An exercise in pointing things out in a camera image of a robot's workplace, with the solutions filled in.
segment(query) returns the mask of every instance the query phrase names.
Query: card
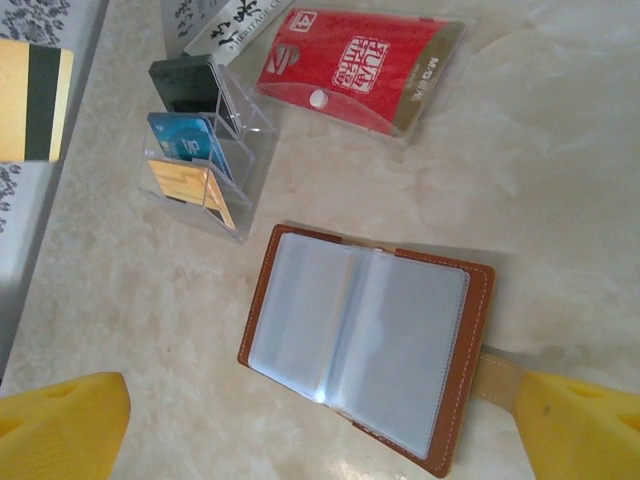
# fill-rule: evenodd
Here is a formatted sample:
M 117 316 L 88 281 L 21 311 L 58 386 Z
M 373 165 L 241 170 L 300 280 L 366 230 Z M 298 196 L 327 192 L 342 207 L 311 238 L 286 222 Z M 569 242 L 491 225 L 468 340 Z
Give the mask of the card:
M 292 8 L 256 89 L 368 130 L 405 137 L 464 29 L 461 21 Z
M 228 65 L 292 0 L 232 0 L 184 49 L 189 55 L 212 54 Z
M 162 193 L 173 200 L 203 205 L 224 224 L 235 230 L 231 213 L 216 178 L 207 167 L 149 160 Z
M 211 156 L 213 164 L 233 182 L 208 119 L 200 115 L 155 112 L 150 113 L 147 120 L 164 156 L 201 165 L 203 162 L 197 160 L 208 161 Z
M 184 48 L 231 0 L 161 0 L 162 27 L 167 58 Z
M 237 138 L 242 128 L 239 115 L 211 55 L 159 60 L 151 64 L 149 75 L 167 112 L 217 113 L 216 136 Z
M 0 163 L 60 158 L 73 53 L 0 38 Z

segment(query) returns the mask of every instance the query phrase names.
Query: yellow plastic object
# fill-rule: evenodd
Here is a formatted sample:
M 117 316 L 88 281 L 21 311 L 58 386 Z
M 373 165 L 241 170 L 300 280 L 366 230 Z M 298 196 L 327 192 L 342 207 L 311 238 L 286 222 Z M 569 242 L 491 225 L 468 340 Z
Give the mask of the yellow plastic object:
M 0 398 L 0 479 L 108 478 L 130 411 L 119 373 Z
M 513 414 L 540 480 L 640 478 L 640 396 L 526 372 Z

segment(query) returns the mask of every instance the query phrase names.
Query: black and white pattern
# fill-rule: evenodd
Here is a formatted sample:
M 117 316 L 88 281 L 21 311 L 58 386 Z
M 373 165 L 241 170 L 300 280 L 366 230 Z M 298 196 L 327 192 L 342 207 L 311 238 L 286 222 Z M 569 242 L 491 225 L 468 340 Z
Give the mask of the black and white pattern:
M 20 165 L 0 166 L 0 213 L 8 212 L 11 208 L 11 198 L 16 194 L 18 182 L 16 176 L 20 174 Z M 7 221 L 0 216 L 0 233 L 4 232 Z
M 9 0 L 2 13 L 0 37 L 24 40 L 48 47 L 60 43 L 71 4 L 67 0 Z

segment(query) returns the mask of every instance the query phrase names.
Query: leather strap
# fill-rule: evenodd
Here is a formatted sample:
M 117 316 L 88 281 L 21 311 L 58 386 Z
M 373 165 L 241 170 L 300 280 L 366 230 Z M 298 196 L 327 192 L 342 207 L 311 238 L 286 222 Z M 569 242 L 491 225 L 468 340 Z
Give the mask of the leather strap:
M 471 394 L 513 414 L 525 369 L 504 358 L 481 352 L 473 377 Z

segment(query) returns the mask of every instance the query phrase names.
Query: chinese characters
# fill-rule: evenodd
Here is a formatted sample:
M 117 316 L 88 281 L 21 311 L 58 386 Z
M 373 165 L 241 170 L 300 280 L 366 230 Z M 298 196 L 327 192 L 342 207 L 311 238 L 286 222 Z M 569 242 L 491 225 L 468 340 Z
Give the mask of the chinese characters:
M 254 13 L 261 12 L 262 9 L 256 8 L 257 4 L 257 0 L 251 0 L 249 3 L 247 3 L 247 0 L 240 0 L 240 5 L 238 5 L 238 9 L 236 14 L 233 16 L 233 19 L 236 22 L 243 22 L 244 17 L 251 17 Z
M 193 10 L 191 9 L 191 2 L 193 0 L 183 0 L 180 2 L 178 9 L 174 15 L 176 20 L 180 20 L 178 24 L 178 38 L 185 37 L 189 34 L 189 30 L 193 28 Z
M 369 93 L 378 78 L 388 50 L 387 42 L 368 37 L 353 37 L 333 75 L 333 84 L 358 93 Z
M 218 38 L 218 37 L 224 35 L 229 30 L 230 26 L 231 26 L 231 22 L 219 23 L 218 26 L 211 31 L 211 34 L 209 35 L 209 38 L 211 38 L 213 40 L 214 38 Z M 234 40 L 233 37 L 235 37 L 237 34 L 238 34 L 238 31 L 235 30 L 227 38 L 220 39 L 220 41 L 218 41 L 218 45 L 222 46 L 222 45 L 224 45 L 226 43 L 233 42 L 233 40 Z

